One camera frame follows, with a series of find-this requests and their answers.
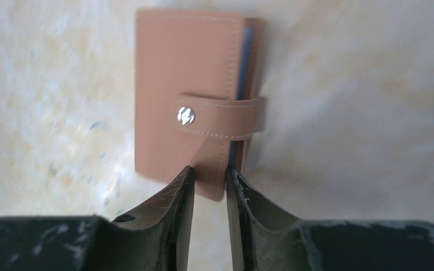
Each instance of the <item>silver snap button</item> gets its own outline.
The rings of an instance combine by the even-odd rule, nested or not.
[[[183,106],[179,109],[179,113],[177,114],[177,120],[182,125],[189,125],[192,123],[192,121],[194,121],[194,116],[195,114],[192,108]]]

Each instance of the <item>marble surface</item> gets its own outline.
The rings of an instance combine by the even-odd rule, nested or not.
[[[109,219],[133,167],[139,6],[268,19],[246,175],[302,218],[434,222],[434,1],[0,1],[0,215]],[[231,270],[225,200],[197,197],[189,270]]]

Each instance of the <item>stone countertop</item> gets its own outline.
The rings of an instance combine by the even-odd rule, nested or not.
[[[142,5],[268,19],[246,175],[299,217],[434,222],[434,1],[0,1],[0,215],[113,219],[133,166]],[[196,197],[189,270],[231,270],[225,200]]]

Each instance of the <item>brown leather wallet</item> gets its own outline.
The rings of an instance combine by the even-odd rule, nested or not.
[[[265,23],[239,14],[147,8],[136,14],[136,171],[169,183],[186,165],[196,192],[224,194],[233,142],[244,167],[255,123],[258,53]],[[244,28],[252,30],[241,97]]]

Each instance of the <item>metal button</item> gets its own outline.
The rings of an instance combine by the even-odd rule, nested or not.
[[[182,125],[189,125],[192,123],[192,121],[194,121],[194,116],[195,114],[192,108],[183,106],[179,109],[179,113],[177,114],[177,120]]]

